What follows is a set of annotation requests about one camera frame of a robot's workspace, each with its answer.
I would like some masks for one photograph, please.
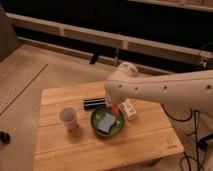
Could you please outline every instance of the wooden surface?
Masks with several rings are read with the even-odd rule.
[[[0,61],[19,47],[18,39],[0,4]]]
[[[90,126],[92,111],[83,99],[104,97],[103,82],[44,90],[35,151],[35,171],[109,170],[183,152],[159,104],[132,100],[138,112],[111,139],[97,137]],[[79,127],[68,132],[58,118],[64,107],[74,107]]]

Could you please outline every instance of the white object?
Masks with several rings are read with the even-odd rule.
[[[213,70],[144,78],[124,62],[107,78],[105,90],[108,104],[137,98],[213,113]]]
[[[133,107],[129,99],[126,99],[120,106],[119,109],[124,113],[128,120],[132,120],[137,117],[137,112]]]
[[[63,122],[63,124],[67,127],[68,130],[73,130],[77,127],[77,114],[75,109],[69,107],[69,108],[64,108],[60,114],[59,118]]]

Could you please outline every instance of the sponge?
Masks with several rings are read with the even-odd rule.
[[[98,130],[105,134],[109,134],[110,128],[115,124],[115,122],[116,117],[106,113],[104,118],[98,124]]]

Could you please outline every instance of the orange object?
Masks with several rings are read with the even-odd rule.
[[[117,117],[118,114],[119,114],[118,105],[112,105],[112,106],[111,106],[111,110],[112,110],[113,115],[115,115],[115,116]]]

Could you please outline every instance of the black object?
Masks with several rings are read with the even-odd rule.
[[[0,141],[3,144],[9,144],[10,143],[10,135],[5,132],[0,132]]]
[[[205,136],[205,137],[201,138],[201,139],[197,142],[198,147],[199,147],[201,150],[206,151],[207,148],[208,148],[208,143],[207,143],[207,141],[209,141],[209,140],[211,140],[211,139],[213,139],[213,134],[210,134],[210,135],[208,135],[208,136]]]
[[[95,109],[100,105],[106,105],[105,98],[84,100],[84,110]]]
[[[90,64],[95,64],[100,56],[100,53],[94,53],[92,58],[90,59]]]

